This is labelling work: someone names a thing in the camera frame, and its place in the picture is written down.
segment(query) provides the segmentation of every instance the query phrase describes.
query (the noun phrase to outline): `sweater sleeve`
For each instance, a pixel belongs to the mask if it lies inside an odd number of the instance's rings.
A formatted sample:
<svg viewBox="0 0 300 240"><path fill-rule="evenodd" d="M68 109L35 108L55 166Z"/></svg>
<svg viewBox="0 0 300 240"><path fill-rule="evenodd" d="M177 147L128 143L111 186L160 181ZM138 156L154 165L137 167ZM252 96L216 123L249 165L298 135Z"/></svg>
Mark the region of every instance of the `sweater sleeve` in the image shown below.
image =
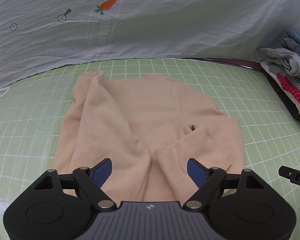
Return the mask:
<svg viewBox="0 0 300 240"><path fill-rule="evenodd" d="M179 106L192 131L155 154L177 200L184 203L198 189L187 173L190 158L240 174L244 154L238 122L219 111L209 96L180 83Z"/></svg>
<svg viewBox="0 0 300 240"><path fill-rule="evenodd" d="M208 95L185 84L179 84L179 96L180 111L187 125L192 129L204 125L213 144L231 163L227 173L241 174L245 151L239 122L218 110Z"/></svg>

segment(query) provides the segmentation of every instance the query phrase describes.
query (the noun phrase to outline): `red gingham cloth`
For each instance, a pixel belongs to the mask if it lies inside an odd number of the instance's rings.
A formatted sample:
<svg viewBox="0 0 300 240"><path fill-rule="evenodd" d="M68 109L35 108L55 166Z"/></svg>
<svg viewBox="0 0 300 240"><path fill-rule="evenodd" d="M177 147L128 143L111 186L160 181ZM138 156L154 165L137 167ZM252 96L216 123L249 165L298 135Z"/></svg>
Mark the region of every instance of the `red gingham cloth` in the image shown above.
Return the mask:
<svg viewBox="0 0 300 240"><path fill-rule="evenodd" d="M296 90L291 83L289 82L289 80L282 76L281 74L277 74L277 78L280 81L280 84L282 86L282 88L286 91L288 91L290 94L293 95L293 97L299 102L300 104L300 92L298 90Z"/></svg>

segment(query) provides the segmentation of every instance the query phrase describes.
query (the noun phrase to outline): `peach sweater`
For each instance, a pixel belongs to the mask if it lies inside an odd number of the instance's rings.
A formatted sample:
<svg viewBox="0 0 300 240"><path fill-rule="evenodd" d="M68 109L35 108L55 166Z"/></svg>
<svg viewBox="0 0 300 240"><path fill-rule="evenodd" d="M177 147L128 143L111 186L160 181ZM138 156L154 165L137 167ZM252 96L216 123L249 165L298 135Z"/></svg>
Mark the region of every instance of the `peach sweater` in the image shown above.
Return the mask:
<svg viewBox="0 0 300 240"><path fill-rule="evenodd" d="M240 174L244 147L239 124L203 95L175 79L105 80L84 73L73 89L55 154L59 174L110 158L102 190L120 201L184 203L198 188L189 158Z"/></svg>

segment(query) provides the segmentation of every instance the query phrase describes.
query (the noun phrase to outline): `white cloth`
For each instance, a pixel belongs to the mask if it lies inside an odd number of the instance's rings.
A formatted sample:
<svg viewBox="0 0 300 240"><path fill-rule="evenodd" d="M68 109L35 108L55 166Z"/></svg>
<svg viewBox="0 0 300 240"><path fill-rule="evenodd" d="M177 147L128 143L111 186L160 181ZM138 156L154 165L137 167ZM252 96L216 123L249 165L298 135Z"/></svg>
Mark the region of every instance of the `white cloth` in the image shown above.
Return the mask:
<svg viewBox="0 0 300 240"><path fill-rule="evenodd" d="M117 0L96 13L105 1L0 0L0 88L105 59L260 61L258 46L278 47L286 28L300 32L300 0Z"/></svg>

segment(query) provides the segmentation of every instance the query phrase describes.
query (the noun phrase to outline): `folded clothes stack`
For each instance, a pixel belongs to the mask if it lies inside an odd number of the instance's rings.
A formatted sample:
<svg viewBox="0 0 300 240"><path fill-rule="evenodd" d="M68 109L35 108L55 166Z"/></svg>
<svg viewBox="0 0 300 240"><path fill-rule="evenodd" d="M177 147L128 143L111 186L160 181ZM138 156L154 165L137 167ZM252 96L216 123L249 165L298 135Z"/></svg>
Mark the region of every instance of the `folded clothes stack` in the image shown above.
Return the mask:
<svg viewBox="0 0 300 240"><path fill-rule="evenodd" d="M277 76L282 88L300 104L300 33L287 29L287 36L281 41L282 48L258 49L258 52L266 59L269 71Z"/></svg>

